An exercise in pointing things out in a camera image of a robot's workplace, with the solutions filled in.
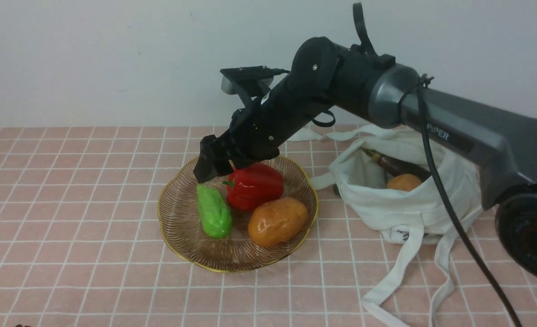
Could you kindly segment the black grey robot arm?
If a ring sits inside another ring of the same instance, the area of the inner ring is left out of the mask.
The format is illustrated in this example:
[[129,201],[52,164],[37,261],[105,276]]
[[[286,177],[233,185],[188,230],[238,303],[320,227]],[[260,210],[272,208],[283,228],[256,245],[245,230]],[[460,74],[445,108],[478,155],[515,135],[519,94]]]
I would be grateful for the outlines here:
[[332,106],[391,129],[401,124],[476,164],[485,209],[498,205],[497,236],[537,277],[537,118],[427,89],[413,68],[372,48],[306,40],[267,100],[254,93],[221,136],[206,136],[194,175],[200,183],[279,155],[279,146]]

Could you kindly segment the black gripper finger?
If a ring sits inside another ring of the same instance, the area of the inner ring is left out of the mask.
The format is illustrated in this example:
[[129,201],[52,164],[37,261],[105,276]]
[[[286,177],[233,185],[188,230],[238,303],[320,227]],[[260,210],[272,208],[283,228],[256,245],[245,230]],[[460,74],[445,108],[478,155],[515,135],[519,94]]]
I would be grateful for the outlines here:
[[234,173],[232,157],[216,157],[213,159],[214,178],[229,176]]

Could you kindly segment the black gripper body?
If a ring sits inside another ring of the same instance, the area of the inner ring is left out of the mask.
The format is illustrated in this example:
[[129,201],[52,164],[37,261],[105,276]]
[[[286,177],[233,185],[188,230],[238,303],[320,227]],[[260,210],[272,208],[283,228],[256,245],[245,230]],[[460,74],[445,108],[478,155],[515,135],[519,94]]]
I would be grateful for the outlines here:
[[303,94],[286,76],[235,116],[229,130],[216,139],[215,155],[232,157],[237,169],[273,159],[285,141],[330,108],[330,101]]

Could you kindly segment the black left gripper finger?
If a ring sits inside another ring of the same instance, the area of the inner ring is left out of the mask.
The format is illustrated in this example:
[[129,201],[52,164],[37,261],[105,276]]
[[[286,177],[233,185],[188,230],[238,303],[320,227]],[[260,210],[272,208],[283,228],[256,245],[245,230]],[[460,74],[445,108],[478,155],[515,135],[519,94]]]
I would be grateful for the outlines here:
[[218,176],[214,152],[215,145],[216,139],[201,139],[199,143],[199,156],[193,169],[198,183],[206,183]]

